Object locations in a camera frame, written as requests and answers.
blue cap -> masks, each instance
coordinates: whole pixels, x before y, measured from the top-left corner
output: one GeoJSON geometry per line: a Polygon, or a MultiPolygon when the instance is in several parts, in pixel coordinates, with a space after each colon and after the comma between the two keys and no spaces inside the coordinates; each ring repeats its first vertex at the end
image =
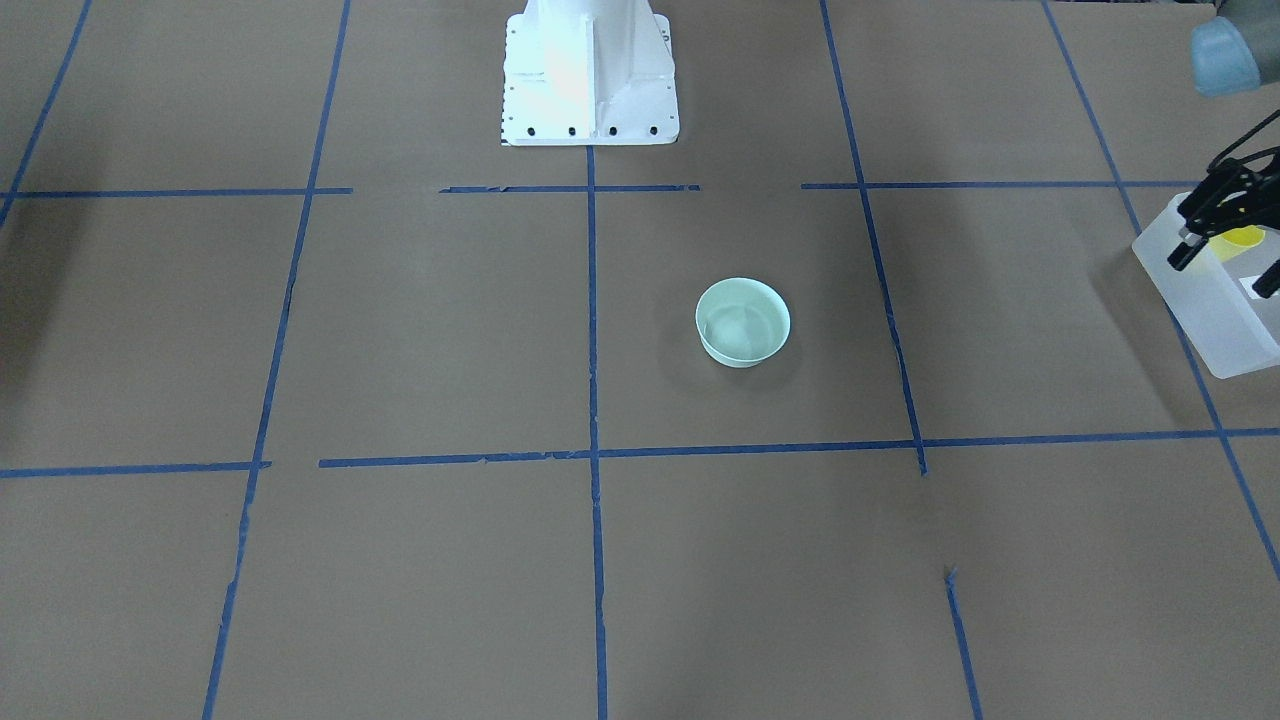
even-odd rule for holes
{"type": "Polygon", "coordinates": [[[1262,87],[1249,45],[1226,18],[1213,18],[1192,31],[1192,70],[1196,90],[1206,97],[1262,87]]]}

metal bracket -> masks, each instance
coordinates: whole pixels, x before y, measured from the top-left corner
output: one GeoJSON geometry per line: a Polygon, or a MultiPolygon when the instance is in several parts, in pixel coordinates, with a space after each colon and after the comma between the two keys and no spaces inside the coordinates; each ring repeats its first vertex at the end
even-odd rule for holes
{"type": "Polygon", "coordinates": [[[680,136],[671,23],[648,0],[529,0],[507,20],[504,145],[680,136]]]}

yellow object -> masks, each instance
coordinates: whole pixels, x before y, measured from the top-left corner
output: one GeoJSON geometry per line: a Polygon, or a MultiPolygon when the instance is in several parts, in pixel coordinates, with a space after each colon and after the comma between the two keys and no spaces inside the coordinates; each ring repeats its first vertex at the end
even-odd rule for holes
{"type": "Polygon", "coordinates": [[[1219,261],[1226,263],[1240,252],[1256,247],[1263,237],[1266,237],[1266,231],[1258,225],[1235,228],[1208,238],[1208,249],[1213,251],[1219,261]]]}

plastic cup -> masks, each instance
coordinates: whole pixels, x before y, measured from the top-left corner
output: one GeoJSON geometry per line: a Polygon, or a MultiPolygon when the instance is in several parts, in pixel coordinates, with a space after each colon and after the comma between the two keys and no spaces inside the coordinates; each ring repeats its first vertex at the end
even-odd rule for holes
{"type": "Polygon", "coordinates": [[[694,320],[707,354],[730,368],[760,364],[791,334],[791,311],[782,296],[751,278],[728,278],[707,288],[694,320]]]}

